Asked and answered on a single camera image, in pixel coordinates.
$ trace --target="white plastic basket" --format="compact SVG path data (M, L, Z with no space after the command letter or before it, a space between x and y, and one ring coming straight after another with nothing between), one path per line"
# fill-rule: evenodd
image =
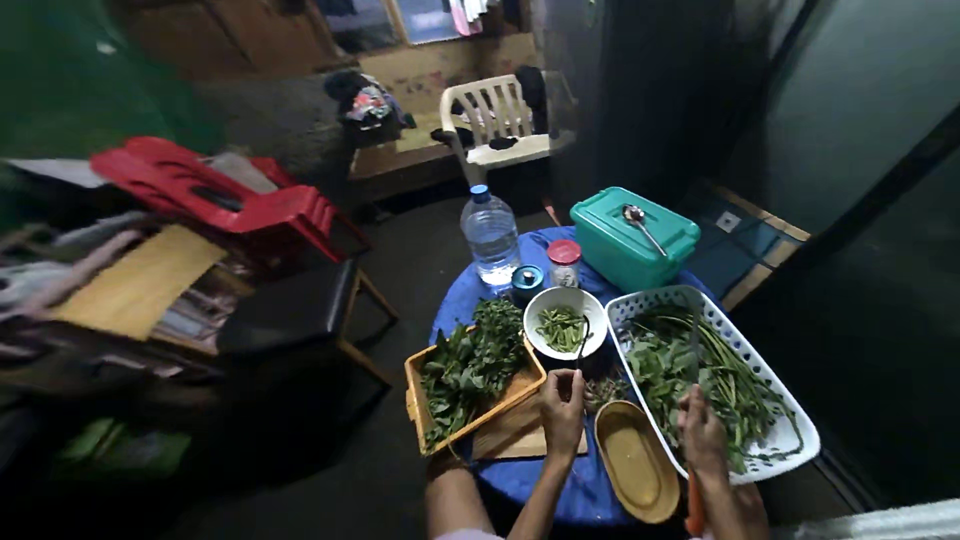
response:
M631 317L642 313L650 307L663 304L682 307L699 304L703 309L702 321L709 322L717 334L727 341L740 358L754 369L754 372L761 380L769 380L770 388L774 392L781 394L783 396L783 402L796 413L797 427L800 430L801 437L804 439L804 448L798 454L770 461L747 457L744 460L747 466L747 472L745 474L731 473L731 483L742 484L770 479L796 469L810 459L813 459L813 457L820 452L820 435L817 433L816 428L813 427L810 417L806 415L806 412L800 407L797 400L793 398L789 390L786 389L783 383L780 382L780 379L777 378L777 375L770 369L770 366L763 361L763 358L760 357L753 346L750 345L750 342L736 329L723 311L707 298L707 295L691 286L671 285L621 296L620 298L611 300L606 306L607 323L610 326L613 340L617 343L617 352L620 354L620 361L623 362L623 369L630 378L630 384L634 386L634 391L640 399L640 404L643 406L644 412L647 413L647 417L650 418L650 423L657 432L657 438L666 449L666 453L670 457L670 461L673 462L673 466L677 468L677 471L684 478L686 478L686 470L677 462L677 458L673 455L673 449L670 448L670 445L663 438L663 434L660 433L660 426L657 425L654 416L650 413L650 408L643 399L643 394L636 385L634 374L630 371L630 364L627 362L626 356L624 356L623 346L616 336L616 332L621 327L624 327ZM762 442L755 442L747 454L785 452L797 448L799 442L800 441L797 440L797 434L790 425L790 420L785 415L781 415L777 423L770 428L767 438Z

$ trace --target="blue tablecloth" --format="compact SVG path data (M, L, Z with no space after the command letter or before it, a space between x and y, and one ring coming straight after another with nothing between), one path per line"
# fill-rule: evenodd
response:
M550 242L561 238L575 240L574 228L555 227L521 234L519 238L521 260L524 264L536 264L546 271L550 267L546 247ZM700 280L685 270L680 271L674 284L694 286L704 291L715 304L719 305L713 294ZM553 286L549 277L547 277L546 286ZM585 263L580 266L580 287L597 297L604 305L623 295L619 289ZM472 321L473 308L478 300L492 296L490 290L480 281L472 265L468 266L446 292L446 297L437 312L437 318L433 322L430 342L432 343L433 336L437 335L437 330L443 330L444 334L450 335L458 320L465 324ZM587 418L585 423L588 453L578 456L573 463L573 474L566 479L564 491L557 503L556 519L595 526L633 522L635 518L628 514L616 499L610 479L607 477L607 470L597 452L596 441L593 438L593 418ZM542 458L480 461L475 464L475 472L480 479L513 501L525 503L530 498L534 484L540 476L542 464Z

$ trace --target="orange knife handle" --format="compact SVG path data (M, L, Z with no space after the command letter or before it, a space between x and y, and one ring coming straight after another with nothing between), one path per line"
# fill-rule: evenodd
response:
M697 479L693 476L693 469L686 470L690 477L689 490L686 494L687 516L684 520L686 531L690 536L703 538L704 529L707 528L707 514L704 512L704 500L700 495L700 486L697 485Z

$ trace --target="teal plastic container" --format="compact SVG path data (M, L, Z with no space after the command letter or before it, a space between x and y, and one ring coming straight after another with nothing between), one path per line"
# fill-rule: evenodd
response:
M646 213L645 225L667 256L623 218L623 206ZM608 187L570 210L583 260L625 294L662 287L677 276L700 239L696 223L622 187Z

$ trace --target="white plastic chair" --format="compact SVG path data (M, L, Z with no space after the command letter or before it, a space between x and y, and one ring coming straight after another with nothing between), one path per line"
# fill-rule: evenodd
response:
M484 94L490 97L492 108ZM479 115L469 98L476 103ZM475 139L474 147L466 151L457 136L454 116L450 112L450 107L457 101L466 110ZM452 139L453 151L470 185L486 184L490 169L537 160L550 154L549 136L533 135L530 108L523 101L523 90L514 75L447 88L440 98L440 120L444 132ZM506 150L493 150L490 141L495 138L495 133L502 137L516 137L517 142Z

